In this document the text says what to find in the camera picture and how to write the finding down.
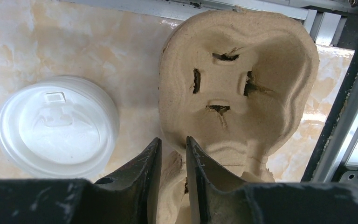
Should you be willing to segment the brown pulp carrier piece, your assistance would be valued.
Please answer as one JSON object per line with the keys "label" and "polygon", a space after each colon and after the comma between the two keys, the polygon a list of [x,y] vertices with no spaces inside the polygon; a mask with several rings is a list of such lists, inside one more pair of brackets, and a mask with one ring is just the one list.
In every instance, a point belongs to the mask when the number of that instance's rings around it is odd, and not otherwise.
{"label": "brown pulp carrier piece", "polygon": [[207,11],[181,23],[159,62],[163,160],[157,223],[188,219],[186,138],[250,182],[273,182],[268,158],[297,130],[317,77],[317,48],[283,14]]}

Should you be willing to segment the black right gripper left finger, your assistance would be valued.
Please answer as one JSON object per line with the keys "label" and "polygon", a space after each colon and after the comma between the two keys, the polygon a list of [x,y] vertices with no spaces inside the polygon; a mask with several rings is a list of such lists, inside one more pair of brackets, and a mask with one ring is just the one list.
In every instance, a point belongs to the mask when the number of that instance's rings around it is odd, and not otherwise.
{"label": "black right gripper left finger", "polygon": [[162,141],[95,183],[0,179],[0,224],[154,224]]}

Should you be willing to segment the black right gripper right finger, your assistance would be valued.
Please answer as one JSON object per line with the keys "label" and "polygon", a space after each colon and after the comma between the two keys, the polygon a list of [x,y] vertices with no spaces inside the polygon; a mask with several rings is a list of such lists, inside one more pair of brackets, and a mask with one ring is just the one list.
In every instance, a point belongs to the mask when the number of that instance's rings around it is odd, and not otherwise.
{"label": "black right gripper right finger", "polygon": [[194,224],[358,224],[358,188],[343,183],[250,183],[186,139]]}

